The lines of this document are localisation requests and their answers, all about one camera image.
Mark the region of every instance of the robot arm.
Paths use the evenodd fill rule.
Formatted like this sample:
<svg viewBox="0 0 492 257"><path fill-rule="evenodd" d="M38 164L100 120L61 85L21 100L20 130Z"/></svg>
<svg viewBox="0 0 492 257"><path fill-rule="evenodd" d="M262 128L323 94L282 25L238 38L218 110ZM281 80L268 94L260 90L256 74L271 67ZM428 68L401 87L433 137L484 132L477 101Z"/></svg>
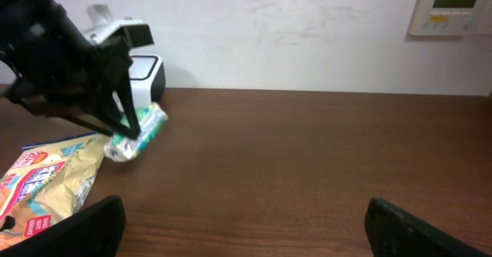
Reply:
<svg viewBox="0 0 492 257"><path fill-rule="evenodd" d="M0 0L0 60L16 75L3 96L33 115L56 116L106 135L117 132L136 139L140 125L128 52L150 44L148 25L103 26L87 39L54 0ZM116 95L128 125L121 123Z"/></svg>

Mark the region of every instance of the snack package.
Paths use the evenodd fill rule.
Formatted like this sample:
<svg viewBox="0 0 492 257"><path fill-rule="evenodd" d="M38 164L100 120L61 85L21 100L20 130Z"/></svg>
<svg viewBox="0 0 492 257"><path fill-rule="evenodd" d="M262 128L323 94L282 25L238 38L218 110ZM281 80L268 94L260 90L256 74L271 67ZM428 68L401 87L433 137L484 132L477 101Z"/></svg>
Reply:
<svg viewBox="0 0 492 257"><path fill-rule="evenodd" d="M141 129L137 139L132 140L122 135L114 134L112 139L105 145L106 157L115 162L126 162L135 158L154 139L164 122L168 120L166 113L155 102L152 102L147 107L136 108L135 112ZM128 120L125 116L121 123L128 125Z"/></svg>
<svg viewBox="0 0 492 257"><path fill-rule="evenodd" d="M15 218L13 228L0 232L0 250L42 232L82 207L108 140L91 133L25 147L0 179L0 225L7 215Z"/></svg>

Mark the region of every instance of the green and white wrapper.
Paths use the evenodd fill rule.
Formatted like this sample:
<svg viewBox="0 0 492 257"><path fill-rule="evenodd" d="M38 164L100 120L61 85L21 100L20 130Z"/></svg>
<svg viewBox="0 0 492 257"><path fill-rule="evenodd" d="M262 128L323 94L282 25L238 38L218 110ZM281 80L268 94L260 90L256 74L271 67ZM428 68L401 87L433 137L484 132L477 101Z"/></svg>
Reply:
<svg viewBox="0 0 492 257"><path fill-rule="evenodd" d="M164 122L168 120L166 113L155 102L147 107L136 108L135 112L141 128L138 138L132 140L114 134L113 138L105 144L106 157L115 162L126 162L135 158L147 147L147 144L159 132ZM121 122L128 125L126 117Z"/></svg>

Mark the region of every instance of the wooden table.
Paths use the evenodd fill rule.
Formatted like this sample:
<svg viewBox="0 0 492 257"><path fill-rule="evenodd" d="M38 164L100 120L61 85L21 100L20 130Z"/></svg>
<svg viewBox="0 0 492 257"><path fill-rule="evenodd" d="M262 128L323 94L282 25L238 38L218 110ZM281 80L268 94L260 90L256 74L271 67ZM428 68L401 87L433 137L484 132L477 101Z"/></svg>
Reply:
<svg viewBox="0 0 492 257"><path fill-rule="evenodd" d="M123 198L120 256L371 256L371 196L492 253L488 98L169 89L162 105L160 135L105 160L88 197ZM85 132L0 109L4 171L22 144Z"/></svg>

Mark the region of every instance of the white wall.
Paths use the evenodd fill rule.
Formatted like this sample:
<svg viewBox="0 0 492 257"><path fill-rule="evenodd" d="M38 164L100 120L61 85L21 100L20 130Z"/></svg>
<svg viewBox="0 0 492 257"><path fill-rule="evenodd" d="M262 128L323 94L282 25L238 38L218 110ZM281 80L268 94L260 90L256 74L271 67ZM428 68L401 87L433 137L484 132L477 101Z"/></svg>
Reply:
<svg viewBox="0 0 492 257"><path fill-rule="evenodd" d="M416 0L57 0L144 19L172 87L488 95L492 38L406 42Z"/></svg>

